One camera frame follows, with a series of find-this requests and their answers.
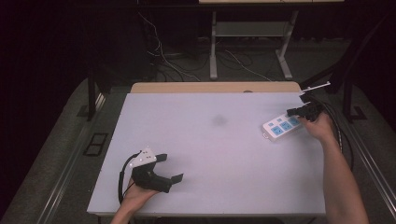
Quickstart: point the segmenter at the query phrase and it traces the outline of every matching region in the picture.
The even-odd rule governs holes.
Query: dark background
[[[301,11],[294,40],[360,39],[390,9],[387,1],[367,2],[375,7]],[[210,12],[145,13],[165,46],[193,55],[196,37],[210,35]],[[395,15],[393,10],[384,20],[351,72],[394,129]],[[153,70],[146,53],[152,48],[152,33],[131,9],[81,10],[67,0],[6,0],[0,3],[0,16],[1,217],[88,71],[96,74],[100,91],[110,91],[112,86],[150,80]],[[222,16],[251,19],[238,18],[235,12]]]

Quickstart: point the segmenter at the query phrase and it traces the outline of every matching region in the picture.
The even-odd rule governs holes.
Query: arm
[[[332,120],[321,113],[315,122],[300,118],[323,147],[323,193],[329,223],[369,223],[358,185],[332,132]]]
[[[137,185],[132,185],[125,194],[122,204],[117,210],[116,215],[111,220],[111,224],[126,224],[134,213],[139,210],[152,196],[158,191],[142,189]]]

